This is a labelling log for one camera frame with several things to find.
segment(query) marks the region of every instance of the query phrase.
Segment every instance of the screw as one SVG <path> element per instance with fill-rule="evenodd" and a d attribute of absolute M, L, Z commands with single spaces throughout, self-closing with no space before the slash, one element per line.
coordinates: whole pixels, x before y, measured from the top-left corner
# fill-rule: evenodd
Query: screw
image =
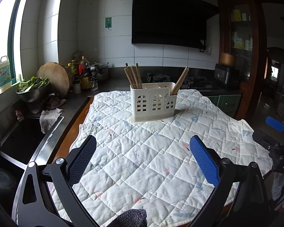
<path fill-rule="evenodd" d="M 225 164 L 225 165 L 228 165 L 230 163 L 230 159 L 228 158 L 223 158 L 222 159 L 222 162 Z"/>
<path fill-rule="evenodd" d="M 34 161 L 31 161 L 31 162 L 28 163 L 28 167 L 30 167 L 30 168 L 34 167 L 34 165 L 35 165 Z"/>
<path fill-rule="evenodd" d="M 258 164 L 257 164 L 256 162 L 254 162 L 254 161 L 251 162 L 250 164 L 251 164 L 251 166 L 252 166 L 253 168 L 257 168 L 257 167 L 258 167 Z"/>
<path fill-rule="evenodd" d="M 56 164 L 62 164 L 64 162 L 64 159 L 63 158 L 58 158 L 56 160 Z"/>

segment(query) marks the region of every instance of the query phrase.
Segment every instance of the green cabinet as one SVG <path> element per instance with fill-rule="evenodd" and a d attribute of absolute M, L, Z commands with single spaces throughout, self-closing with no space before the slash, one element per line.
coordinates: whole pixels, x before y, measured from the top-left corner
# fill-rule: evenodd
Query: green cabinet
<path fill-rule="evenodd" d="M 215 106 L 233 118 L 238 109 L 241 95 L 208 96 L 208 98 Z"/>

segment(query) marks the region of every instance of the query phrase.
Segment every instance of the cutting board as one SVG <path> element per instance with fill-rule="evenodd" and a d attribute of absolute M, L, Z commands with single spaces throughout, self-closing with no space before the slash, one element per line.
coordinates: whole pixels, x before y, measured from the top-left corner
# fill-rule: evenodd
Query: cutting board
<path fill-rule="evenodd" d="M 47 62 L 37 72 L 37 77 L 49 78 L 51 93 L 57 93 L 64 98 L 70 88 L 70 77 L 64 65 L 56 62 Z"/>

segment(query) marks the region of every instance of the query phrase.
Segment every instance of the quilted tablecloth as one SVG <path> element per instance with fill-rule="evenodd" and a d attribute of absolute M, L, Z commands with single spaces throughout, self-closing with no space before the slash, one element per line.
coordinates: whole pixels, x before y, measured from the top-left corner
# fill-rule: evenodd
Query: quilted tablecloth
<path fill-rule="evenodd" d="M 272 160 L 252 133 L 244 120 L 227 116 L 197 90 L 179 91 L 173 117 L 147 122 L 133 122 L 130 92 L 100 93 L 70 148 L 90 134 L 96 137 L 97 149 L 73 190 L 101 226 L 142 207 L 148 226 L 179 226 L 193 220 L 214 188 L 189 150 L 190 138 L 198 135 L 235 164 L 255 161 L 264 175 Z M 236 188 L 235 183 L 226 204 Z M 60 216 L 70 220 L 55 189 L 51 194 Z"/>

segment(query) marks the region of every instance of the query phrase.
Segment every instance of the electrical outlet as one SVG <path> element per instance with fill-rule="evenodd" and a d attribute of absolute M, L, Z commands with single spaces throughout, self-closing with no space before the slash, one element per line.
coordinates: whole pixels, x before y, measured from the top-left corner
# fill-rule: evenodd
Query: electrical outlet
<path fill-rule="evenodd" d="M 111 28 L 111 17 L 105 18 L 105 28 Z"/>
<path fill-rule="evenodd" d="M 205 54 L 211 54 L 211 47 L 206 46 Z"/>

